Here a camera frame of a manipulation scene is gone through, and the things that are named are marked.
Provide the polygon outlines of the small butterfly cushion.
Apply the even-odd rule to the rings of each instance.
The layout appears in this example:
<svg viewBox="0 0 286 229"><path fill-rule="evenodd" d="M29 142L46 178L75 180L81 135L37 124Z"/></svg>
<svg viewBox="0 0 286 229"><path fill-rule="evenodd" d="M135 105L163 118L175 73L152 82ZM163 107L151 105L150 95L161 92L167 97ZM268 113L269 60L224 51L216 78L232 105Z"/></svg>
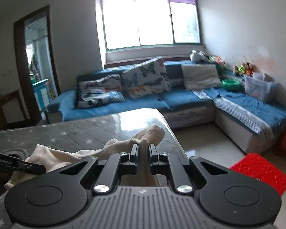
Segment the small butterfly cushion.
<svg viewBox="0 0 286 229"><path fill-rule="evenodd" d="M124 101L121 77L118 74L78 83L78 108L94 108Z"/></svg>

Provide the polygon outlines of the white grey cushion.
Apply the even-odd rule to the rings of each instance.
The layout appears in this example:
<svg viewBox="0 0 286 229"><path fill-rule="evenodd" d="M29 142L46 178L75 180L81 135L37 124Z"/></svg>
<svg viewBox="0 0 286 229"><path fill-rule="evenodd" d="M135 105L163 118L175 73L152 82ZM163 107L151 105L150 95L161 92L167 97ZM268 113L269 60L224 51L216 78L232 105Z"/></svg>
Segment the white grey cushion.
<svg viewBox="0 0 286 229"><path fill-rule="evenodd" d="M214 64L182 64L181 68L186 90L204 90L222 86Z"/></svg>

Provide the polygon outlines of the orange green plush toy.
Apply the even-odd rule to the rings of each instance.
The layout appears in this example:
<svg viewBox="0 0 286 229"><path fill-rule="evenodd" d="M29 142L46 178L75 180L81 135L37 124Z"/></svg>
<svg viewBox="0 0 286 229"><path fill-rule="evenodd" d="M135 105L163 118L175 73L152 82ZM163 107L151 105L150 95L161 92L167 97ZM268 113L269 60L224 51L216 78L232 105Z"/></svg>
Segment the orange green plush toy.
<svg viewBox="0 0 286 229"><path fill-rule="evenodd" d="M226 62L219 56L211 55L208 58L210 62L217 63L218 65L226 65Z"/></svg>

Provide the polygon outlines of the green plastic basin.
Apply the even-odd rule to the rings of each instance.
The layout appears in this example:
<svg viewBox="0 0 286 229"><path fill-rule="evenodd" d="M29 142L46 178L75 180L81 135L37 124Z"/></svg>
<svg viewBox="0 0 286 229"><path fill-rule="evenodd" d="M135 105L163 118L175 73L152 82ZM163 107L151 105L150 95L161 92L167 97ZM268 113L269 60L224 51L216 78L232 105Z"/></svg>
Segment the green plastic basin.
<svg viewBox="0 0 286 229"><path fill-rule="evenodd" d="M223 88L228 91L238 91L241 87L241 83L233 79L224 79L222 85Z"/></svg>

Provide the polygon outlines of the large butterfly cushion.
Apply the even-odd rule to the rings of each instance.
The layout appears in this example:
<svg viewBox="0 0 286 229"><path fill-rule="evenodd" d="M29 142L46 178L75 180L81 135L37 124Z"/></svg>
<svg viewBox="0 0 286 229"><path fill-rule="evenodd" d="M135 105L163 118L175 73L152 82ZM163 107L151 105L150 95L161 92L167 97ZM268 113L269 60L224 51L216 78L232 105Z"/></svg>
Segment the large butterfly cushion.
<svg viewBox="0 0 286 229"><path fill-rule="evenodd" d="M121 74L128 95L132 99L156 95L172 90L162 57L135 65Z"/></svg>

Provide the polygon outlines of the dark wooden door frame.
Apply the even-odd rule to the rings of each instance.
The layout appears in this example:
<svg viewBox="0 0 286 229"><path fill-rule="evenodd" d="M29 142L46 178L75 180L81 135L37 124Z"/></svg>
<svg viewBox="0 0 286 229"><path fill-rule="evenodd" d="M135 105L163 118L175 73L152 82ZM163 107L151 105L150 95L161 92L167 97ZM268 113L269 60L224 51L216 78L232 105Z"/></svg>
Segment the dark wooden door frame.
<svg viewBox="0 0 286 229"><path fill-rule="evenodd" d="M45 109L39 111L32 84L48 79L50 102L61 94L52 49L50 6L16 21L13 31L20 88L29 123L36 125L42 120Z"/></svg>

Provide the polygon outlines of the blue white cabinet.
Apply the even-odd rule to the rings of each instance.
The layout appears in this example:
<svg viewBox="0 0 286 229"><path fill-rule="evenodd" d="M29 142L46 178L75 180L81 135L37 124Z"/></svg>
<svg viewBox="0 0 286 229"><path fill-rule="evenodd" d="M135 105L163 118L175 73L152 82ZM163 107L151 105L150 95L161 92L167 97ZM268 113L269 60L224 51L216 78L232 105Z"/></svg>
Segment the blue white cabinet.
<svg viewBox="0 0 286 229"><path fill-rule="evenodd" d="M43 79L32 84L35 99L39 108L39 111L43 111L50 103L48 79Z"/></svg>

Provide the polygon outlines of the panda plush toy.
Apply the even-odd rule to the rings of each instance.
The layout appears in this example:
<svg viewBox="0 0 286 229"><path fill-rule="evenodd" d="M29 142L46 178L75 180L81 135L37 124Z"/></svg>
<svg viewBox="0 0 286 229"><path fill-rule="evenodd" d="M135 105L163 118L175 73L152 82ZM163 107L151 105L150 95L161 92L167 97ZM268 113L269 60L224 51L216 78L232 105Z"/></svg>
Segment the panda plush toy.
<svg viewBox="0 0 286 229"><path fill-rule="evenodd" d="M192 62L207 62L209 61L209 57L203 52L197 52L196 50L193 50L190 54L190 60Z"/></svg>

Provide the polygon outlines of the green framed window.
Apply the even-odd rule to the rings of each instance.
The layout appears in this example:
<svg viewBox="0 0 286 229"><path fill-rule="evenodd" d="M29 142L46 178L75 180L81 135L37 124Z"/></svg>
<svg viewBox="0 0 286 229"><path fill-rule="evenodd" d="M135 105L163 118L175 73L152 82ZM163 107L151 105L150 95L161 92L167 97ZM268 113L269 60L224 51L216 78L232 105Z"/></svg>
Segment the green framed window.
<svg viewBox="0 0 286 229"><path fill-rule="evenodd" d="M200 44L196 0L101 0L108 51Z"/></svg>

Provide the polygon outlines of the colourful plush toys pile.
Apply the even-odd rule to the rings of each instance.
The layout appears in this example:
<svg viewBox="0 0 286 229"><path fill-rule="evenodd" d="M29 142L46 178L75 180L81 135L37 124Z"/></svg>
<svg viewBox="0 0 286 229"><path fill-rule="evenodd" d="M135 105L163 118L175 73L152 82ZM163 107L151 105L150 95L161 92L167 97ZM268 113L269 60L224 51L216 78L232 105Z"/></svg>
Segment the colourful plush toys pile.
<svg viewBox="0 0 286 229"><path fill-rule="evenodd" d="M234 65L232 72L234 76L240 76L240 77L242 77L243 75L251 76L253 74L253 63L243 62L238 66Z"/></svg>

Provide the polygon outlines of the dark wooden side table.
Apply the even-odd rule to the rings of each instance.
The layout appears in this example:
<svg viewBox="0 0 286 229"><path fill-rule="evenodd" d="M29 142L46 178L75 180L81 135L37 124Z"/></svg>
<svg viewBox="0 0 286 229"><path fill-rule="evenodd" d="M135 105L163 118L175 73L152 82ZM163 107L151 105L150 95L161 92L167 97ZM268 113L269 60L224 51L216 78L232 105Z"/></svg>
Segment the dark wooden side table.
<svg viewBox="0 0 286 229"><path fill-rule="evenodd" d="M24 127L28 120L19 90L0 96L0 131Z"/></svg>

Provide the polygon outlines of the round black induction cooker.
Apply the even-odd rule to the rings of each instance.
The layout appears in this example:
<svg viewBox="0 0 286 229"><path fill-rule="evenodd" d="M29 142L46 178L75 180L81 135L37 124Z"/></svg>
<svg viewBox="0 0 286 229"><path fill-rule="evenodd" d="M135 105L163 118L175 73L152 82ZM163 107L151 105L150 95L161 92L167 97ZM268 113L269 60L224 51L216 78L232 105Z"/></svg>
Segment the round black induction cooker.
<svg viewBox="0 0 286 229"><path fill-rule="evenodd" d="M6 191L4 185L10 180L15 171L15 163L20 159L18 154L1 154L0 153L0 196Z"/></svg>

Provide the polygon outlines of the blue corner sofa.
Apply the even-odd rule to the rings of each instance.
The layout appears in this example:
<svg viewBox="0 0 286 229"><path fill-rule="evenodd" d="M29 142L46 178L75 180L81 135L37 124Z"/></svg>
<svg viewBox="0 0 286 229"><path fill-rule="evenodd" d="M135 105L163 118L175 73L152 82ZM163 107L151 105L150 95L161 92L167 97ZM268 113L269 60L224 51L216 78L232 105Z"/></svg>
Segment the blue corner sofa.
<svg viewBox="0 0 286 229"><path fill-rule="evenodd" d="M221 87L186 90L182 64L187 63L164 63L172 86L170 92L136 99L128 95L121 76L123 71L131 67L78 76L74 89L63 92L46 107L47 121L66 122L146 108L158 110L172 129L215 122L246 153L261 153L276 143L286 128L286 107L277 102L265 103L242 91L230 92ZM94 108L78 108L78 83L111 74L120 75L125 101Z"/></svg>

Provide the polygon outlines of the clear plastic storage box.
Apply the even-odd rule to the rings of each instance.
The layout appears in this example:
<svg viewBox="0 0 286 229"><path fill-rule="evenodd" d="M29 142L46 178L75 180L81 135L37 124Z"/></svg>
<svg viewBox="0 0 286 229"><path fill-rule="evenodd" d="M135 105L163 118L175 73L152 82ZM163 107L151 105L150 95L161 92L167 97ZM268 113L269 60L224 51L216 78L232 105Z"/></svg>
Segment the clear plastic storage box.
<svg viewBox="0 0 286 229"><path fill-rule="evenodd" d="M245 93L265 103L274 99L278 85L277 81L265 73L253 72L251 76L244 76Z"/></svg>

